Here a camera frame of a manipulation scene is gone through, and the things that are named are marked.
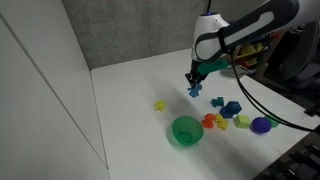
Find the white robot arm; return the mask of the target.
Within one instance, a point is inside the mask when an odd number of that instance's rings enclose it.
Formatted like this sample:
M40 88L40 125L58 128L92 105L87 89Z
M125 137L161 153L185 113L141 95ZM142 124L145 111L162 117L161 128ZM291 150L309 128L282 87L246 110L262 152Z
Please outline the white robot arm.
M215 63L237 46L258 36L320 20L320 0L266 0L242 18L228 23L219 13L198 17L194 30L189 73L191 87L200 84L205 75L198 67Z

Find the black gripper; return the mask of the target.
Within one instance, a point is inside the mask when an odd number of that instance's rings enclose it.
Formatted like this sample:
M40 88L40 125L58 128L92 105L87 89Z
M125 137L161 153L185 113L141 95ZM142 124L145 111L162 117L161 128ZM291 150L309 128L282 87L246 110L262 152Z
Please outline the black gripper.
M200 66L200 62L193 60L191 62L191 70L189 73L185 74L185 78L187 79L190 87L193 87L193 83L196 85L200 85L203 80L206 79L206 75L201 75L198 71L198 67Z

